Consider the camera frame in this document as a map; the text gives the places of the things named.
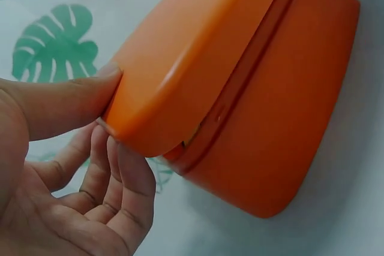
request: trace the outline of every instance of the monstera leaf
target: monstera leaf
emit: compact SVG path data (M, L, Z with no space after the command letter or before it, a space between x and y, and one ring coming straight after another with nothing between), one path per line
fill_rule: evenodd
M161 194L165 184L171 179L173 171L159 158L147 158L147 161L155 174L156 193Z
M27 82L61 82L96 72L98 48L80 41L92 25L81 5L59 5L30 24L16 42L12 75Z

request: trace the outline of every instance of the orange plastic container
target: orange plastic container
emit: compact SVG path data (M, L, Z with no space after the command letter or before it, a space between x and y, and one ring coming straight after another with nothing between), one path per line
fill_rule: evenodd
M259 217L297 193L341 88L357 0L162 0L112 59L103 119Z

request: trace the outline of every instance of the hand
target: hand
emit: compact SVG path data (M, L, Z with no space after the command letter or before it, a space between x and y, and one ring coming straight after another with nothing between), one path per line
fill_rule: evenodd
M154 176L95 122L121 76L102 74L46 85L0 79L0 255L133 255L149 231ZM53 161L25 162L30 141L79 127ZM80 191L53 197L89 157Z

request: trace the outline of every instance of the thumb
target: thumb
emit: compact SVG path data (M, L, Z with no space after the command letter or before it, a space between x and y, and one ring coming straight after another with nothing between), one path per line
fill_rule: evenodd
M96 77L63 83L24 83L0 80L0 96L22 113L29 140L54 137L91 123L103 112L121 78L115 64Z

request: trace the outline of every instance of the orange lid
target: orange lid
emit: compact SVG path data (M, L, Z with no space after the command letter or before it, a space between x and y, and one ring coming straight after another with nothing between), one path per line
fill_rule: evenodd
M103 120L144 156L189 138L273 0L162 0L112 61L124 74Z

